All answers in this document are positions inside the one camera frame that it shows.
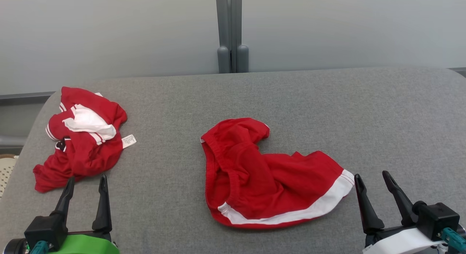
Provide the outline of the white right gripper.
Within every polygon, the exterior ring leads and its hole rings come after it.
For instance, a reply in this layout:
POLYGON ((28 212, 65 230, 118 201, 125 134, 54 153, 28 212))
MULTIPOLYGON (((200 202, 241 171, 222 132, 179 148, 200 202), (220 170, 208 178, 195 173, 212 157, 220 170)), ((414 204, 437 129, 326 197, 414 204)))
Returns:
POLYGON ((354 176, 366 247, 363 254, 446 254, 447 243, 441 239, 441 231, 412 226, 416 224, 413 203, 399 187, 389 171, 382 171, 388 191, 393 195, 401 214, 402 226, 384 229, 368 199, 367 188, 361 176, 354 176))

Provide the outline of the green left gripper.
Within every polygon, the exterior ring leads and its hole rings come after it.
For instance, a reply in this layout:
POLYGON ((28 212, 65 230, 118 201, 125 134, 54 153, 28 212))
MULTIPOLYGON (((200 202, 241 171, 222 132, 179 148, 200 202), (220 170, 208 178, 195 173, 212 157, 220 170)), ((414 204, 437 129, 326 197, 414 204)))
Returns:
MULTIPOLYGON (((74 194, 75 176, 72 176, 58 200, 56 208, 50 216, 59 215, 68 217, 68 208, 74 194)), ((82 234, 70 234, 57 251, 50 251, 51 254, 119 254, 120 249, 111 240, 112 231, 110 199, 108 192, 108 182, 105 174, 100 177, 99 183, 99 204, 95 220, 92 223, 94 232, 82 234)))

